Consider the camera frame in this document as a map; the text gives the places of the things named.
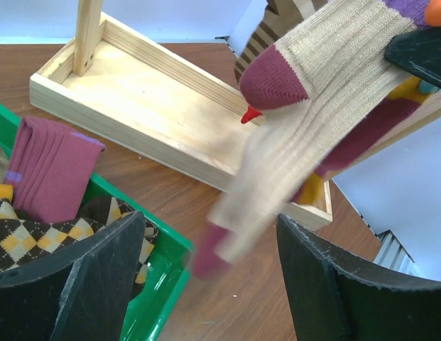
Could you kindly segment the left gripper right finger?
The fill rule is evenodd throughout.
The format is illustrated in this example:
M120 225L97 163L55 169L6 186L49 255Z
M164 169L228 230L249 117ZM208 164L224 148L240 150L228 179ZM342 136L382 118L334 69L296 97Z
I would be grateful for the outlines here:
M441 340L441 282L367 261L287 215L276 235L298 340Z

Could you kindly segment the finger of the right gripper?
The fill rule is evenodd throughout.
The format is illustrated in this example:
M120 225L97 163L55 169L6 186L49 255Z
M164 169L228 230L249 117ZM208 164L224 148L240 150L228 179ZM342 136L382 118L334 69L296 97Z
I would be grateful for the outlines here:
M384 59L441 89L441 27L395 36Z

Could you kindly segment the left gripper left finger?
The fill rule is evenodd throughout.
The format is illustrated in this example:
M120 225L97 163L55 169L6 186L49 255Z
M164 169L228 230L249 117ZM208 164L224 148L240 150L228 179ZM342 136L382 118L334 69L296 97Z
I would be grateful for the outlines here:
M145 222L133 212L0 274L0 340L118 340Z

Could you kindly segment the cream maroon purple sock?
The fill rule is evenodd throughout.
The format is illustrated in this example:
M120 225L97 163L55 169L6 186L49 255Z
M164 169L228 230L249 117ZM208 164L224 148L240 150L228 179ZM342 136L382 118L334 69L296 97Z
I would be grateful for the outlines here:
M265 122L208 217L192 273L245 255L300 186L397 86L414 77L383 58L392 37L427 27L426 1L327 1L245 69L239 88Z

